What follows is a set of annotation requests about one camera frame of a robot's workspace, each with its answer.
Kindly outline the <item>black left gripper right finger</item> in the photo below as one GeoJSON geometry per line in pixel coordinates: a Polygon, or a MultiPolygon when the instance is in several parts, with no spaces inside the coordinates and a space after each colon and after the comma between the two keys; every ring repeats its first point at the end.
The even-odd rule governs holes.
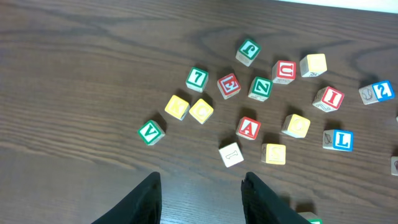
{"type": "Polygon", "coordinates": [[[310,224],[253,172],[241,182],[241,196],[246,224],[310,224]]]}

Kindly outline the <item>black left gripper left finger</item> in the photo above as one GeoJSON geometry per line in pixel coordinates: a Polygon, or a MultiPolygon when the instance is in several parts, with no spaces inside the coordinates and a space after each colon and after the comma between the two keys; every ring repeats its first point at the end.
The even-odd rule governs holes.
{"type": "Polygon", "coordinates": [[[160,173],[152,172],[93,224],[159,224],[161,214],[160,173]]]}

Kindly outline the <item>green R block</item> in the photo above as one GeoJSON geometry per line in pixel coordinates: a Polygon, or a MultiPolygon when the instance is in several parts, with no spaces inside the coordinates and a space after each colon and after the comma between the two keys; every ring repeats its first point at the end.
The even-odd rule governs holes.
{"type": "Polygon", "coordinates": [[[299,215],[311,224],[323,224],[323,220],[312,212],[300,212],[299,215]]]}

